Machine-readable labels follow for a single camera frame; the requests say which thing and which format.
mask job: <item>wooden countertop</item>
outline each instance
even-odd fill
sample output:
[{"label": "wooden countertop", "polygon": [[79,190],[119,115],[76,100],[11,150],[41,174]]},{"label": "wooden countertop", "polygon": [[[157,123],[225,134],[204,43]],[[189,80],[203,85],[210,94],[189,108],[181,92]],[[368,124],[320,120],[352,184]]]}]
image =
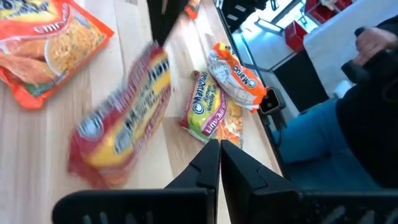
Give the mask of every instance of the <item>wooden countertop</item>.
[{"label": "wooden countertop", "polygon": [[[203,147],[177,124],[193,88],[192,70],[206,68],[206,55],[228,38],[211,0],[202,0],[195,22],[182,16],[165,48],[169,53],[172,97],[165,118],[147,143],[127,189],[163,188]],[[79,0],[110,26],[109,45],[39,111],[23,110],[0,83],[0,223],[50,223],[54,203],[71,192],[90,188],[67,174],[70,131],[83,114],[116,87],[123,73],[151,40],[145,0]],[[243,150],[280,174],[257,114],[244,112]],[[218,223],[229,223],[222,185]]]}]

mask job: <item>maruchan noodle package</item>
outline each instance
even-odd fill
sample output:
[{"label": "maruchan noodle package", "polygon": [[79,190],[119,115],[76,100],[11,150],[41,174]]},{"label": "maruchan noodle package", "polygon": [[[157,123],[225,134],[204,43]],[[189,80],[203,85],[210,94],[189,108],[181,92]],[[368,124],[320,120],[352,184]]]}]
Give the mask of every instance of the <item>maruchan noodle package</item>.
[{"label": "maruchan noodle package", "polygon": [[162,121],[169,99],[169,61],[163,48],[153,43],[127,80],[72,132],[69,172],[96,189],[122,187]]},{"label": "maruchan noodle package", "polygon": [[216,44],[208,63],[213,77],[237,105],[252,112],[259,108],[267,90],[257,75],[239,63],[230,46]]},{"label": "maruchan noodle package", "polygon": [[102,49],[113,31],[72,0],[0,1],[0,78],[37,109]]},{"label": "maruchan noodle package", "polygon": [[188,100],[181,127],[197,139],[228,139],[242,147],[242,108],[237,106],[208,72],[194,72],[195,87]]}]

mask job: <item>orange noodle package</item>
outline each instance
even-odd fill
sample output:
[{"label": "orange noodle package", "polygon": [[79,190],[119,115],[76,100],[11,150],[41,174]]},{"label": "orange noodle package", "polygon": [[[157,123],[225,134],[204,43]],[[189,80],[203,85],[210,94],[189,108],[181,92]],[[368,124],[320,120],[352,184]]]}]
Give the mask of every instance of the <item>orange noodle package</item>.
[{"label": "orange noodle package", "polygon": [[68,171],[96,189],[122,187],[162,121],[170,89],[167,54],[153,42],[122,85],[72,132]]},{"label": "orange noodle package", "polygon": [[181,127],[202,142],[227,139],[242,147],[242,108],[236,105],[208,72],[194,72],[195,87],[188,100]]},{"label": "orange noodle package", "polygon": [[259,108],[267,90],[257,75],[239,63],[230,46],[217,43],[208,63],[213,77],[237,105],[252,112]]},{"label": "orange noodle package", "polygon": [[41,108],[113,31],[72,0],[3,0],[0,78],[25,108]]}]

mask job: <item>blue jeans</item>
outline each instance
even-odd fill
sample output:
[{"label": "blue jeans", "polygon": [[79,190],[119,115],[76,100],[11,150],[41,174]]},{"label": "blue jeans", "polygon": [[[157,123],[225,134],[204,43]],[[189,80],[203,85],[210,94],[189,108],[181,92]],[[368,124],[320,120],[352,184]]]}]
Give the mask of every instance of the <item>blue jeans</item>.
[{"label": "blue jeans", "polygon": [[336,100],[288,122],[279,151],[287,174],[300,189],[381,189],[349,149],[338,125]]}]

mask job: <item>red object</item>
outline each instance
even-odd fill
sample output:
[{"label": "red object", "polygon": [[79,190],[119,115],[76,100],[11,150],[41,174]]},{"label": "red object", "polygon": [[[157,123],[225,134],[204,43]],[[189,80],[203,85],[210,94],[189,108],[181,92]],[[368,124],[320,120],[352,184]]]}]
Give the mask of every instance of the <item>red object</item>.
[{"label": "red object", "polygon": [[296,21],[293,21],[285,29],[286,44],[294,51],[298,52],[303,47],[304,36],[307,31]]},{"label": "red object", "polygon": [[312,9],[314,6],[318,4],[319,0],[307,0],[305,3],[305,13],[310,14],[314,19],[318,22],[324,24],[326,21],[331,19],[333,16],[336,15],[335,11],[330,10],[326,6],[322,6],[319,4],[315,9]]},{"label": "red object", "polygon": [[335,6],[343,11],[344,9],[346,9],[348,6],[352,5],[353,0],[337,0],[337,2],[335,3]]}]

